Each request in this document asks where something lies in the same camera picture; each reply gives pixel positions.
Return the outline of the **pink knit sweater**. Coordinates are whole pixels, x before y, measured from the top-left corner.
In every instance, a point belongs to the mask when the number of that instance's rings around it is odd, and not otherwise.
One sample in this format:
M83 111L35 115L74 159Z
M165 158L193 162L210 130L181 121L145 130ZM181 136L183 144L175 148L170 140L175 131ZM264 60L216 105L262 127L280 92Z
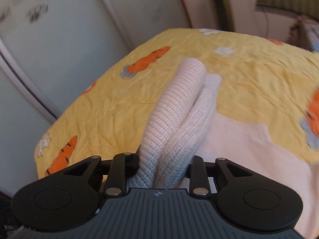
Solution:
M303 201L296 230L318 236L318 164L308 164L272 142L264 124L238 122L219 114L222 79L203 63L187 58L160 96L139 148L140 167L132 188L183 188L193 156L227 158L295 190Z

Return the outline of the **yellow carrot print bedsheet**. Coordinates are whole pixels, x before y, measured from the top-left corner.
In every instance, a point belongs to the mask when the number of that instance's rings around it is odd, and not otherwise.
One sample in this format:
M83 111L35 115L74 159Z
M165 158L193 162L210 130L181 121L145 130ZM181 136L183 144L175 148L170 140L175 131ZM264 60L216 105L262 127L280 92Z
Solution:
M234 32L170 29L112 66L63 112L36 146L38 177L67 144L71 164L92 154L110 159L135 151L155 103L189 57L222 77L220 114L263 123L275 144L306 162L318 161L299 125L318 87L317 53Z

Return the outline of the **white floral wardrobe door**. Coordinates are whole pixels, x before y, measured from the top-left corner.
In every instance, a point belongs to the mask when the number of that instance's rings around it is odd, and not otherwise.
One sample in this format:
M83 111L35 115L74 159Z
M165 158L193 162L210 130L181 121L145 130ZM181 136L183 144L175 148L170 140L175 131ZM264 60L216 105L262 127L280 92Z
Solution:
M36 146L97 79L188 26L181 0L1 0L1 192L42 179Z

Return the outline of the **gold tower fan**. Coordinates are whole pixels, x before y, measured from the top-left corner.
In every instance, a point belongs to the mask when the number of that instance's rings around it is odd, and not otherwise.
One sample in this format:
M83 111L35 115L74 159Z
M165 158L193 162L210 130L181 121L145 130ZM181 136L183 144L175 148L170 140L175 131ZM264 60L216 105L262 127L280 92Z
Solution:
M234 32L234 21L232 17L230 0L214 0L217 14L217 22L222 31Z

